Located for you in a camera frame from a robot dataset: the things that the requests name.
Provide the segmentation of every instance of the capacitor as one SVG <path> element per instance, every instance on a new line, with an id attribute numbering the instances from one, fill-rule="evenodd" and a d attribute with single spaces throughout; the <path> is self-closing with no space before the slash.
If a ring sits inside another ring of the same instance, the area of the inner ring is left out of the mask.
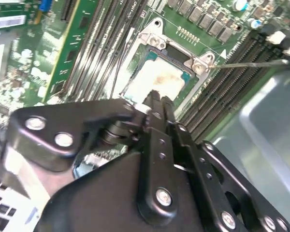
<path id="1" fill-rule="evenodd" d="M 261 21 L 254 19 L 254 18 L 250 18 L 249 20 L 247 20 L 247 24 L 251 29 L 257 29 L 261 26 Z"/>
<path id="2" fill-rule="evenodd" d="M 244 11 L 248 7 L 247 0 L 234 0 L 232 3 L 234 11 Z"/>

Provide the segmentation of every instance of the bolt head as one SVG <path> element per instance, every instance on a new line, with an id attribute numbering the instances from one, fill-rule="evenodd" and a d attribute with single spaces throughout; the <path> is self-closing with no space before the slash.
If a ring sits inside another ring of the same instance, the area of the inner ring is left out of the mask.
<path id="1" fill-rule="evenodd" d="M 161 114 L 159 114 L 158 112 L 153 112 L 153 115 L 154 115 L 156 118 L 162 119 Z"/>
<path id="2" fill-rule="evenodd" d="M 178 125 L 181 131 L 187 131 L 183 125 Z"/>
<path id="3" fill-rule="evenodd" d="M 73 144 L 73 137 L 68 133 L 59 133 L 55 136 L 55 143 L 59 146 L 68 147 Z"/>
<path id="4" fill-rule="evenodd" d="M 284 231 L 288 231 L 288 227 L 282 219 L 277 218 L 277 222 Z"/>
<path id="5" fill-rule="evenodd" d="M 268 228 L 270 228 L 273 231 L 276 229 L 275 223 L 269 216 L 265 216 L 264 221 Z"/>
<path id="6" fill-rule="evenodd" d="M 213 146 L 212 146 L 211 144 L 205 144 L 205 146 L 206 146 L 206 148 L 207 148 L 208 150 L 211 150 L 211 151 L 214 150 L 214 148 L 213 148 Z"/>
<path id="7" fill-rule="evenodd" d="M 169 206 L 172 203 L 172 198 L 170 194 L 164 189 L 158 189 L 156 192 L 156 198 L 160 204 L 163 206 Z"/>
<path id="8" fill-rule="evenodd" d="M 39 131 L 42 130 L 46 125 L 46 122 L 44 119 L 39 117 L 31 117 L 26 120 L 25 126 L 30 130 Z"/>
<path id="9" fill-rule="evenodd" d="M 231 216 L 231 214 L 229 214 L 229 213 L 226 212 L 226 211 L 223 211 L 223 212 L 221 213 L 221 217 L 222 217 L 222 220 L 223 220 L 224 224 L 225 224 L 228 228 L 230 228 L 231 230 L 234 230 L 234 229 L 235 229 L 235 226 L 236 226 L 236 224 L 235 224 L 235 220 L 234 220 L 234 218 Z"/>

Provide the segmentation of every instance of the chip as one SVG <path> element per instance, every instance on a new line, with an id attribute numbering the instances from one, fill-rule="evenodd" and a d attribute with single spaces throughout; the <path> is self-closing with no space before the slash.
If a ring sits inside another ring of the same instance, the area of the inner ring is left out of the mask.
<path id="1" fill-rule="evenodd" d="M 212 23 L 213 18 L 209 16 L 208 14 L 205 14 L 204 17 L 201 19 L 199 26 L 201 28 L 207 29 L 209 25 Z"/>
<path id="2" fill-rule="evenodd" d="M 79 24 L 79 28 L 85 28 L 89 23 L 89 17 L 82 17 L 81 23 Z"/>
<path id="3" fill-rule="evenodd" d="M 175 8 L 179 0 L 168 0 L 168 5 L 172 8 Z"/>
<path id="4" fill-rule="evenodd" d="M 229 28 L 224 28 L 223 31 L 220 33 L 218 39 L 225 43 L 228 41 L 231 35 L 232 35 L 232 31 Z"/>
<path id="5" fill-rule="evenodd" d="M 221 21 L 222 20 L 222 18 L 224 17 L 224 13 L 223 12 L 220 12 L 218 15 L 217 15 L 217 17 L 216 17 L 216 19 L 218 20 L 218 21 Z"/>
<path id="6" fill-rule="evenodd" d="M 264 10 L 261 7 L 257 7 L 254 13 L 252 14 L 255 18 L 261 18 L 263 15 Z"/>
<path id="7" fill-rule="evenodd" d="M 204 2 L 205 2 L 205 0 L 199 0 L 198 3 L 197 3 L 197 6 L 202 7 Z"/>
<path id="8" fill-rule="evenodd" d="M 64 81 L 54 84 L 52 88 L 52 94 L 59 93 L 62 90 L 63 86 L 64 86 Z"/>
<path id="9" fill-rule="evenodd" d="M 12 80 L 12 88 L 19 88 L 22 85 L 22 81 L 21 80 Z"/>
<path id="10" fill-rule="evenodd" d="M 222 28 L 223 28 L 223 25 L 216 21 L 215 23 L 213 23 L 213 25 L 211 26 L 211 28 L 208 31 L 208 33 L 216 36 L 216 35 L 218 35 L 221 32 Z"/>
<path id="11" fill-rule="evenodd" d="M 185 85 L 183 74 L 182 69 L 163 58 L 147 60 L 124 96 L 133 102 L 142 103 L 153 89 L 158 91 L 161 97 L 168 96 L 173 101 Z"/>
<path id="12" fill-rule="evenodd" d="M 227 27 L 231 27 L 233 23 L 234 23 L 234 20 L 233 20 L 233 19 L 230 19 L 230 20 L 226 23 L 226 26 L 227 26 Z"/>
<path id="13" fill-rule="evenodd" d="M 69 52 L 66 61 L 72 61 L 74 59 L 74 57 L 76 56 L 77 51 L 71 51 Z"/>
<path id="14" fill-rule="evenodd" d="M 270 0 L 264 0 L 263 3 L 261 4 L 261 6 L 265 7 L 269 2 L 270 2 Z"/>
<path id="15" fill-rule="evenodd" d="M 193 23 L 197 23 L 201 15 L 202 15 L 202 10 L 199 7 L 196 7 L 191 12 L 191 15 L 189 16 L 189 20 Z"/>
<path id="16" fill-rule="evenodd" d="M 9 114 L 9 108 L 4 106 L 4 105 L 0 105 L 0 114 L 2 115 L 8 115 Z"/>
<path id="17" fill-rule="evenodd" d="M 214 11 L 215 8 L 216 8 L 216 6 L 214 6 L 214 5 L 210 5 L 210 6 L 208 7 L 208 9 L 207 9 L 206 12 L 208 12 L 209 14 L 211 14 L 211 13 Z"/>
<path id="18" fill-rule="evenodd" d="M 276 8 L 276 10 L 273 12 L 273 14 L 274 14 L 275 16 L 279 17 L 283 12 L 284 12 L 284 9 L 283 9 L 282 7 L 280 7 L 280 6 L 278 6 L 278 7 Z"/>
<path id="19" fill-rule="evenodd" d="M 191 2 L 189 2 L 187 0 L 184 0 L 183 3 L 178 8 L 178 12 L 181 15 L 185 15 L 190 10 L 191 6 L 192 6 L 192 3 Z"/>

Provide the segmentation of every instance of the green circuit board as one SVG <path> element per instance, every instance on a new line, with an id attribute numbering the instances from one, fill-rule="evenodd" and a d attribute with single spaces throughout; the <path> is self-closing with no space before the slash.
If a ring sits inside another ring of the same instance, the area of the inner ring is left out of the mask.
<path id="1" fill-rule="evenodd" d="M 0 31 L 33 24 L 38 0 L 0 0 Z"/>
<path id="2" fill-rule="evenodd" d="M 224 63 L 252 30 L 247 24 L 249 18 L 256 18 L 262 24 L 275 19 L 281 27 L 290 29 L 287 8 L 283 8 L 280 15 L 274 15 L 274 11 L 282 5 L 282 2 L 264 1 L 252 0 L 244 11 L 235 12 L 232 8 L 233 2 L 230 0 L 149 0 L 146 1 L 139 17 L 134 18 L 136 19 L 133 24 L 135 30 L 129 44 L 132 44 L 139 33 L 158 17 L 163 21 L 164 36 L 195 56 L 212 52 L 215 54 L 216 64 Z M 109 98 L 117 64 L 113 61 L 118 57 L 120 41 L 124 40 L 128 30 L 126 26 L 128 21 L 122 24 L 118 24 L 117 21 L 124 12 L 124 6 L 127 6 L 129 2 L 127 0 L 119 2 L 74 0 L 69 20 L 63 20 L 62 15 L 67 2 L 53 1 L 51 10 L 42 15 L 41 21 L 36 25 L 27 25 L 19 38 L 12 43 L 6 71 L 6 78 L 10 80 L 7 83 L 11 85 L 8 91 L 13 92 L 15 88 L 22 89 L 19 98 L 6 104 L 20 102 L 21 106 L 34 106 L 81 99 Z M 135 3 L 136 6 L 137 4 L 140 6 L 142 1 L 135 1 Z M 130 5 L 132 15 L 137 13 L 136 10 L 133 11 L 137 8 L 133 4 L 131 2 Z M 191 18 L 196 8 L 201 11 L 197 22 Z M 221 32 L 211 30 L 212 26 L 206 26 L 214 22 L 219 24 Z M 119 30 L 118 34 L 112 34 L 118 26 L 121 26 L 122 30 Z M 222 36 L 223 31 L 226 31 L 227 35 Z M 96 47 L 94 56 L 90 53 L 93 44 Z M 135 71 L 140 60 L 137 56 L 138 54 L 135 54 L 131 61 L 134 66 L 129 66 L 127 76 L 118 79 L 117 86 L 124 86 L 120 83 L 127 82 L 131 73 Z M 88 57 L 95 61 L 93 65 L 95 69 L 79 69 L 80 65 L 93 68 L 92 65 L 80 63 Z M 214 72 L 209 74 L 208 81 L 214 76 L 213 74 Z M 185 83 L 175 99 L 175 107 L 180 105 L 198 81 L 198 76 L 195 76 Z M 204 82 L 198 92 L 206 87 L 208 81 Z"/>

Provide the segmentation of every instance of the metal screw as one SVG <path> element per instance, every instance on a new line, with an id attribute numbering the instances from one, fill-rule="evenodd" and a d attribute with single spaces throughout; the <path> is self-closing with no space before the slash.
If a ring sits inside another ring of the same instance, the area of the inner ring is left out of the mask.
<path id="1" fill-rule="evenodd" d="M 68 133 L 62 132 L 62 133 L 59 133 L 55 136 L 55 142 L 59 146 L 67 147 L 67 146 L 71 146 L 73 144 L 73 138 Z"/>
<path id="2" fill-rule="evenodd" d="M 128 103 L 124 104 L 124 108 L 129 110 L 129 111 L 133 110 L 132 106 L 130 104 L 128 104 Z"/>
<path id="3" fill-rule="evenodd" d="M 187 131 L 186 128 L 185 128 L 184 126 L 182 126 L 182 125 L 178 125 L 178 126 L 179 126 L 180 130 L 182 130 L 182 131 Z"/>
<path id="4" fill-rule="evenodd" d="M 25 125 L 30 130 L 39 131 L 45 127 L 46 123 L 45 123 L 45 120 L 41 118 L 31 117 L 27 119 L 27 121 L 25 122 Z"/>
<path id="5" fill-rule="evenodd" d="M 211 144 L 205 144 L 205 146 L 207 147 L 208 150 L 211 150 L 211 151 L 214 150 L 214 148 Z"/>
<path id="6" fill-rule="evenodd" d="M 279 223 L 280 227 L 284 230 L 284 231 L 288 231 L 288 227 L 286 225 L 286 223 L 280 219 L 280 218 L 277 218 L 277 222 Z"/>
<path id="7" fill-rule="evenodd" d="M 213 178 L 213 176 L 210 173 L 206 174 L 206 177 L 210 180 Z"/>
<path id="8" fill-rule="evenodd" d="M 221 217 L 222 217 L 224 224 L 226 224 L 227 227 L 229 227 L 231 230 L 235 229 L 235 226 L 236 226 L 235 220 L 228 212 L 223 211 L 221 213 Z"/>
<path id="9" fill-rule="evenodd" d="M 172 203 L 170 194 L 164 189 L 158 189 L 156 192 L 158 202 L 164 206 L 169 206 Z"/>
<path id="10" fill-rule="evenodd" d="M 166 158 L 166 155 L 162 152 L 159 153 L 160 159 L 164 160 Z"/>
<path id="11" fill-rule="evenodd" d="M 150 43 L 150 45 L 152 45 L 152 46 L 157 46 L 158 44 L 159 44 L 159 40 L 157 39 L 157 38 L 155 38 L 155 37 L 152 37 L 150 40 L 149 40 L 149 43 Z"/>
<path id="12" fill-rule="evenodd" d="M 276 229 L 276 226 L 275 226 L 273 220 L 269 216 L 265 216 L 264 221 L 265 221 L 265 224 L 267 225 L 268 228 L 270 228 L 273 231 Z"/>
<path id="13" fill-rule="evenodd" d="M 153 112 L 153 115 L 154 115 L 156 118 L 162 119 L 161 115 L 160 115 L 158 112 Z"/>

